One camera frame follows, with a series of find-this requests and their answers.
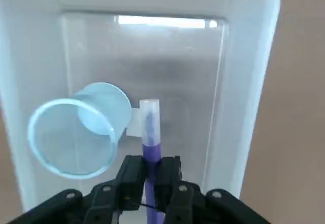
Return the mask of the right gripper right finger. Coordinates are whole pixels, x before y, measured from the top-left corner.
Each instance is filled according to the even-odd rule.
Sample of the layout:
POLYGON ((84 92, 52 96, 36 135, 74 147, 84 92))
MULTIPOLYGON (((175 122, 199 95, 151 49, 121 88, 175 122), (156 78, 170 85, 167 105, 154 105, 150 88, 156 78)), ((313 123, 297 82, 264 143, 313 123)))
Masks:
POLYGON ((155 170, 155 205, 164 223, 269 223, 224 189, 203 194, 197 184, 183 181, 179 156, 163 157, 155 170))

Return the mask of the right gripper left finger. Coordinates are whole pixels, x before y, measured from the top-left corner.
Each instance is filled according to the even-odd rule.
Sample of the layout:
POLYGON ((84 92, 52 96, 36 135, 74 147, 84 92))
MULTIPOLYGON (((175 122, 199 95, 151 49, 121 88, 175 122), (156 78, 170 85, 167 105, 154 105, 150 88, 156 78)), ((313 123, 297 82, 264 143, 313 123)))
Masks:
POLYGON ((97 184, 89 194, 63 190, 11 223, 118 223, 123 211, 136 211, 142 201, 145 162, 127 155, 115 179, 97 184))

